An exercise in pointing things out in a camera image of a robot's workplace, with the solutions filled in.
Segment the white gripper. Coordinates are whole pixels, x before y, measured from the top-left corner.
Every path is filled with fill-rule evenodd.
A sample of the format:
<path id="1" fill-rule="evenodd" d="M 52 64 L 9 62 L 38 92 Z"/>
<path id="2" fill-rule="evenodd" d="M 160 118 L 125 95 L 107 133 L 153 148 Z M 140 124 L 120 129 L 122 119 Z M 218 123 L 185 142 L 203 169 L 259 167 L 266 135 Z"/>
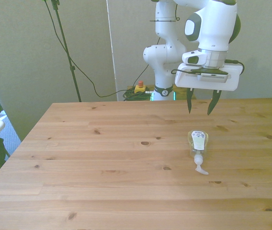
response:
<path id="1" fill-rule="evenodd" d="M 238 87 L 242 67 L 238 65 L 224 65 L 219 69 L 205 69 L 198 65 L 180 64 L 176 70 L 175 85 L 187 88 L 186 99 L 188 111 L 192 110 L 192 96 L 194 89 L 213 90 L 212 100 L 208 106 L 210 115 L 217 105 L 222 91 L 234 91 Z"/>

